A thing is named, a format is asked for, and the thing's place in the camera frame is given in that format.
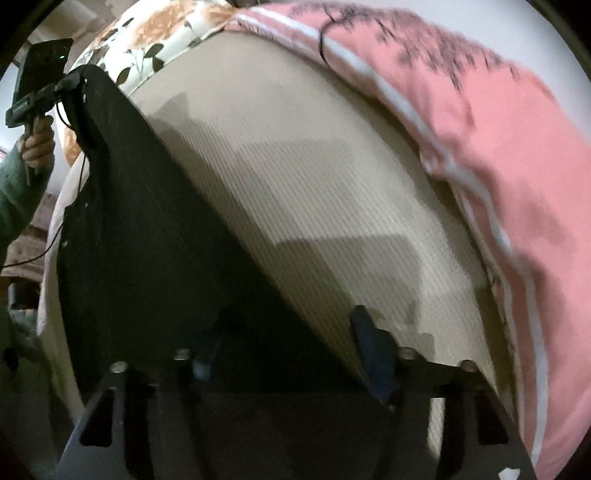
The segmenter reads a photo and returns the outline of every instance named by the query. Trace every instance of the pink blanket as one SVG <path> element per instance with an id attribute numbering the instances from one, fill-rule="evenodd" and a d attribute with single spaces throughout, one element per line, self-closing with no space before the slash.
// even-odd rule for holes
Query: pink blanket
<path id="1" fill-rule="evenodd" d="M 495 277 L 520 430 L 540 480 L 591 425 L 591 148 L 531 72 L 410 11 L 337 2 L 238 14 L 376 97 L 446 179 Z"/>

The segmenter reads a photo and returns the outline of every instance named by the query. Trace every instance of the floral bedsheet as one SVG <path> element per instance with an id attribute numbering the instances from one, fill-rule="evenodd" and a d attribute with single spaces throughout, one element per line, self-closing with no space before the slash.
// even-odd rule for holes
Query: floral bedsheet
<path id="1" fill-rule="evenodd" d="M 225 0 L 139 0 L 96 37 L 71 70 L 97 65 L 130 95 L 169 61 L 220 31 L 237 10 Z M 76 134 L 61 121 L 57 130 L 72 165 L 80 154 Z"/>

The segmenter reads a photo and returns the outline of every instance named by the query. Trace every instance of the beige ribbed fabric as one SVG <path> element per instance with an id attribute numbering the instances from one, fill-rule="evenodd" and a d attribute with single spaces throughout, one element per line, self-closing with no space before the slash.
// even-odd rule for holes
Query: beige ribbed fabric
<path id="1" fill-rule="evenodd" d="M 387 112 L 287 50 L 238 33 L 182 55 L 132 99 L 349 368 L 358 371 L 348 313 L 362 303 L 428 359 L 476 361 L 511 404 L 504 326 L 479 254 L 449 190 L 430 183 Z M 440 405 L 432 417 L 436 448 Z"/>

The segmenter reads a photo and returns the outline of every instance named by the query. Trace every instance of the white stripe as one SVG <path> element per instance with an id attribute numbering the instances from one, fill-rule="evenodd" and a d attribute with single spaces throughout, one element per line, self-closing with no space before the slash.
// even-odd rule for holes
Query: white stripe
<path id="1" fill-rule="evenodd" d="M 272 18 L 273 20 L 282 23 L 300 33 L 306 35 L 313 40 L 320 38 L 320 33 L 304 25 L 296 20 L 287 18 L 277 12 L 271 12 L 265 10 L 262 7 L 256 9 L 257 13 L 266 17 Z M 445 148 L 437 139 L 435 134 L 431 132 L 429 127 L 425 124 L 423 119 L 420 117 L 418 112 L 414 109 L 412 104 L 402 95 L 399 91 L 392 87 L 385 79 L 377 74 L 377 72 L 365 61 L 360 59 L 350 50 L 344 48 L 340 43 L 331 38 L 324 39 L 324 46 L 329 48 L 332 53 L 341 58 L 341 60 L 349 63 L 350 67 L 365 77 L 371 78 L 375 81 L 377 87 L 381 93 L 388 100 L 391 106 L 401 112 L 408 120 L 410 120 L 421 134 L 428 139 L 431 144 L 439 151 L 441 155 L 446 159 L 445 169 L 447 175 L 456 180 L 458 183 L 468 188 L 474 195 L 476 195 L 484 203 L 486 212 L 488 214 L 489 223 L 491 225 L 491 231 L 494 240 L 500 247 L 501 251 L 507 257 L 509 262 L 512 261 L 512 265 L 519 272 L 524 280 L 525 296 L 527 299 L 528 309 L 528 323 L 530 326 L 530 333 L 534 344 L 534 355 L 535 355 L 535 385 L 536 385 L 536 396 L 537 396 L 537 409 L 536 409 L 536 428 L 534 435 L 534 444 L 531 451 L 531 461 L 535 466 L 540 457 L 542 444 L 544 441 L 544 433 L 547 423 L 548 414 L 548 356 L 544 344 L 544 335 L 541 327 L 540 314 L 538 311 L 537 300 L 535 298 L 535 284 L 531 278 L 530 273 L 526 267 L 521 264 L 513 255 L 511 242 L 503 229 L 499 218 L 495 212 L 492 198 L 487 191 L 486 187 L 480 182 L 480 180 L 470 170 L 465 170 L 456 164 L 451 152 Z"/>
<path id="2" fill-rule="evenodd" d="M 286 35 L 280 33 L 279 31 L 275 30 L 274 28 L 269 27 L 268 25 L 262 24 L 260 23 L 256 18 L 252 18 L 249 17 L 247 15 L 244 14 L 237 14 L 234 15 L 234 18 L 237 18 L 239 20 L 242 20 L 243 22 L 246 22 L 248 24 L 254 25 L 257 28 L 260 28 L 261 30 L 266 30 L 268 33 L 270 33 L 271 35 L 273 35 L 275 38 L 277 38 L 278 40 L 281 40 L 284 44 L 288 45 L 288 46 L 294 46 L 297 51 L 303 52 L 306 55 L 308 55 L 309 57 L 315 59 L 316 57 L 318 57 L 318 51 L 317 50 L 313 50 L 312 48 L 310 48 L 308 45 L 303 44 L 300 41 L 297 40 L 293 40 L 290 37 L 287 37 Z"/>
<path id="3" fill-rule="evenodd" d="M 484 256 L 491 262 L 493 268 L 495 269 L 497 275 L 501 280 L 502 288 L 503 288 L 503 310 L 505 312 L 505 318 L 507 320 L 507 325 L 509 327 L 509 335 L 511 335 L 511 343 L 513 344 L 515 351 L 513 352 L 513 363 L 515 368 L 515 377 L 517 381 L 517 412 L 519 412 L 518 422 L 519 422 L 519 434 L 521 438 L 524 438 L 525 432 L 525 397 L 524 397 L 524 382 L 523 382 L 523 372 L 521 369 L 521 356 L 519 355 L 518 349 L 519 344 L 517 341 L 517 327 L 515 325 L 515 318 L 513 317 L 513 308 L 511 307 L 511 302 L 513 301 L 513 292 L 511 291 L 511 286 L 507 281 L 505 274 L 499 268 L 498 263 L 493 257 L 488 245 L 482 233 L 478 229 L 478 224 L 476 223 L 476 218 L 474 217 L 474 210 L 472 210 L 472 205 L 468 202 L 468 199 L 464 195 L 463 192 L 456 192 L 456 189 L 452 187 L 452 192 L 454 197 L 456 198 L 457 203 L 461 203 L 464 212 L 466 213 L 466 217 L 470 227 L 472 228 L 472 232 L 476 236 L 478 240 L 478 244 L 482 249 Z"/>

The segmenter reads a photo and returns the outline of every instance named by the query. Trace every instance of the bolt head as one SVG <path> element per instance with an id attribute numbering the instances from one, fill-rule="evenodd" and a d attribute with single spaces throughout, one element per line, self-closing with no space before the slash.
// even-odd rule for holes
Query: bolt head
<path id="1" fill-rule="evenodd" d="M 398 356 L 404 360 L 415 360 L 418 355 L 414 348 L 403 346 L 398 350 Z"/>
<path id="2" fill-rule="evenodd" d="M 127 370 L 127 364 L 125 362 L 115 362 L 111 365 L 111 371 L 114 374 L 122 374 Z"/>
<path id="3" fill-rule="evenodd" d="M 191 351 L 188 348 L 181 348 L 174 353 L 174 361 L 183 362 L 191 359 Z"/>
<path id="4" fill-rule="evenodd" d="M 478 366 L 472 360 L 462 360 L 460 362 L 460 368 L 464 370 L 464 372 L 478 372 Z"/>

